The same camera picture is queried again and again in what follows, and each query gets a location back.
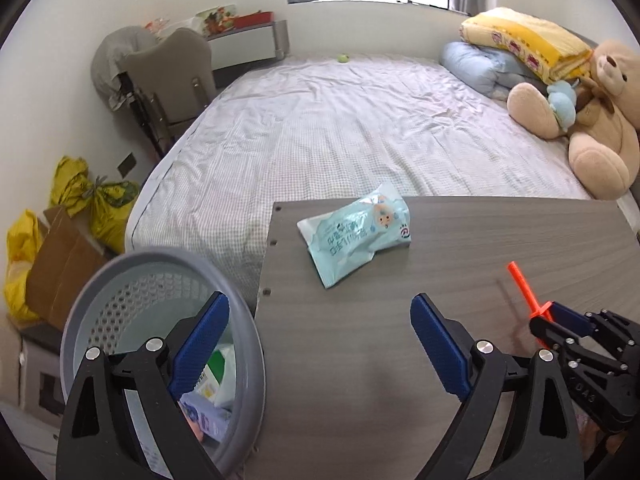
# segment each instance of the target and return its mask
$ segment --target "blue stuffed toy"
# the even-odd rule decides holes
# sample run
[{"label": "blue stuffed toy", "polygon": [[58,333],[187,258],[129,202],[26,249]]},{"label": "blue stuffed toy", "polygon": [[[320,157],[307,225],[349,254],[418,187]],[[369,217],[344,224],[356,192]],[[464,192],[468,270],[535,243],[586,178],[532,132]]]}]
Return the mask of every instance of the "blue stuffed toy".
[{"label": "blue stuffed toy", "polygon": [[575,88],[578,83],[579,81],[576,81],[574,85],[570,85],[567,81],[558,81],[546,88],[549,106],[564,133],[575,124],[575,105],[578,101]]}]

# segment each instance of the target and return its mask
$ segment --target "bed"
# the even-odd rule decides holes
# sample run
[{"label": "bed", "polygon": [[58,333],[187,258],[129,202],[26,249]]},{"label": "bed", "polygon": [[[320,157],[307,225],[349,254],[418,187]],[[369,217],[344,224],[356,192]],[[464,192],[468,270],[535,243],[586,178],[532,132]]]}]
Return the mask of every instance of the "bed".
[{"label": "bed", "polygon": [[[212,102],[155,168],[127,250],[202,254],[255,305],[273,202],[404,195],[590,196],[563,140],[545,142],[437,63],[400,56],[292,59]],[[630,227],[640,210],[618,201]]]}]

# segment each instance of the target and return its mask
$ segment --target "plastic snack bag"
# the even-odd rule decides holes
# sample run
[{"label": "plastic snack bag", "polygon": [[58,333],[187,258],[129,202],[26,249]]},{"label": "plastic snack bag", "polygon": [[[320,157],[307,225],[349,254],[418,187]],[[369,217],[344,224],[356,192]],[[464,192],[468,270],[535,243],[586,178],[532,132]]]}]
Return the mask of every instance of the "plastic snack bag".
[{"label": "plastic snack bag", "polygon": [[325,288],[370,262],[377,251],[411,242],[409,208],[389,182],[332,213],[306,218],[298,229]]}]

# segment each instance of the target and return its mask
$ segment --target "silver screw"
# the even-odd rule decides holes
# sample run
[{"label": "silver screw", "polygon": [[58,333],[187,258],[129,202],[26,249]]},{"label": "silver screw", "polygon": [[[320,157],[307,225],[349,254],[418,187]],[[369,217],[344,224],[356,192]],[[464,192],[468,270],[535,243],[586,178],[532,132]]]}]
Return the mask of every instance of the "silver screw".
[{"label": "silver screw", "polygon": [[145,348],[150,352],[157,352],[162,348],[162,339],[155,337],[146,342]]},{"label": "silver screw", "polygon": [[554,360],[554,355],[546,349],[542,349],[540,352],[538,352],[538,355],[540,356],[540,359],[546,361],[547,363]]},{"label": "silver screw", "polygon": [[92,346],[86,351],[84,357],[89,359],[89,361],[93,361],[94,359],[98,358],[98,355],[100,355],[100,349],[97,346]]},{"label": "silver screw", "polygon": [[490,354],[494,351],[494,346],[488,341],[478,341],[476,348],[483,354]]}]

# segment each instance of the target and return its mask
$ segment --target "orange plastic stick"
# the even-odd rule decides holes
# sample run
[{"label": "orange plastic stick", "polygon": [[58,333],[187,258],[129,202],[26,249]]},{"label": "orange plastic stick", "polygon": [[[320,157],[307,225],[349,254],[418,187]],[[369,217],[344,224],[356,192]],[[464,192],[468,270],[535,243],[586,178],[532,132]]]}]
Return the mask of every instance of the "orange plastic stick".
[{"label": "orange plastic stick", "polygon": [[540,306],[540,304],[538,303],[538,298],[536,298],[533,290],[531,290],[531,287],[529,286],[529,283],[527,283],[527,280],[520,270],[520,267],[518,267],[518,264],[516,262],[511,262],[509,265],[507,265],[507,269],[513,276],[513,279],[516,282],[516,285],[518,285],[518,288],[524,296],[524,299],[527,301],[527,304],[531,309],[531,317],[542,316],[548,321],[553,321],[553,318],[548,311],[552,303],[550,301],[547,301],[544,305]]}]

